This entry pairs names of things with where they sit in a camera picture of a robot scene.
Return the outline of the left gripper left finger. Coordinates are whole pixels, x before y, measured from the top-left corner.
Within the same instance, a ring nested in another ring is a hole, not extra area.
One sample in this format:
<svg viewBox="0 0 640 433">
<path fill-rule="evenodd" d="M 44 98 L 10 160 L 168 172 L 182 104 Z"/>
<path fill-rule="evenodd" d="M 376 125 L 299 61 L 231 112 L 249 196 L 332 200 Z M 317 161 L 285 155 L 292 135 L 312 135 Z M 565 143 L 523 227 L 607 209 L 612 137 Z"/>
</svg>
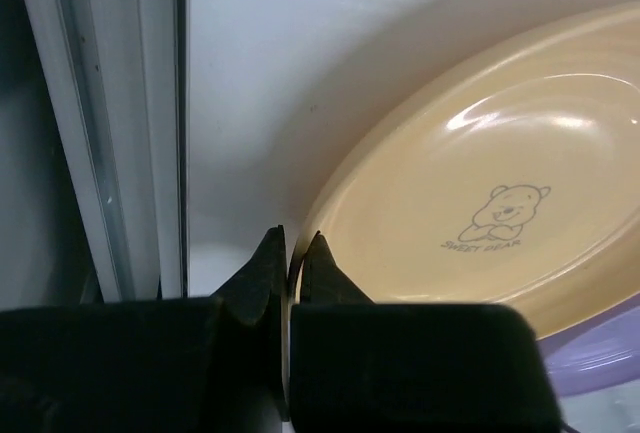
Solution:
<svg viewBox="0 0 640 433">
<path fill-rule="evenodd" d="M 1 316 L 5 432 L 278 432 L 284 231 L 213 295 Z"/>
</svg>

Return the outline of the pale yellow plate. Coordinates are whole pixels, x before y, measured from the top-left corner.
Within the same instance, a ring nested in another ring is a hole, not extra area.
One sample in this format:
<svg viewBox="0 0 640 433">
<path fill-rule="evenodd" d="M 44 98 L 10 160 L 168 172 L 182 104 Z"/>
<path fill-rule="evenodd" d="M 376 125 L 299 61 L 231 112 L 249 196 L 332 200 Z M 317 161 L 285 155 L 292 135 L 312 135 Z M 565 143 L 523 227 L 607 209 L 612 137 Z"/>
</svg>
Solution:
<svg viewBox="0 0 640 433">
<path fill-rule="evenodd" d="M 504 41 L 388 113 L 300 229 L 290 316 L 316 235 L 372 302 L 510 307 L 542 360 L 639 295 L 638 4 Z"/>
</svg>

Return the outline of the purple plate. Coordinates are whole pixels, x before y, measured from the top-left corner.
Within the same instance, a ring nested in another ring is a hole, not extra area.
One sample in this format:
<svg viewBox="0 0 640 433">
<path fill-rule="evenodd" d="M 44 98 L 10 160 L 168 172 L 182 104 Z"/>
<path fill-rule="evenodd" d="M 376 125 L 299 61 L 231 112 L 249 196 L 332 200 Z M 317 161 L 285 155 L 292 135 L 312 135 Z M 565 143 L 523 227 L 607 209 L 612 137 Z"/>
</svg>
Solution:
<svg viewBox="0 0 640 433">
<path fill-rule="evenodd" d="M 592 393 L 639 378 L 639 296 L 538 341 L 559 397 Z"/>
</svg>

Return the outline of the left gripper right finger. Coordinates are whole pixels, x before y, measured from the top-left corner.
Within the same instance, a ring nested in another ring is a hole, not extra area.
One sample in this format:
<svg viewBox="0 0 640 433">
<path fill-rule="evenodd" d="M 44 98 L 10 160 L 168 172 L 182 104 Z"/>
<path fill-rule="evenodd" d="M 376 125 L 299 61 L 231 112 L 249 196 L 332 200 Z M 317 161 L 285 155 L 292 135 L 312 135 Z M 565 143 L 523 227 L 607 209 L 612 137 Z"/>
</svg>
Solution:
<svg viewBox="0 0 640 433">
<path fill-rule="evenodd" d="M 292 306 L 289 411 L 298 432 L 559 432 L 533 330 L 499 304 L 376 304 L 324 236 Z"/>
</svg>

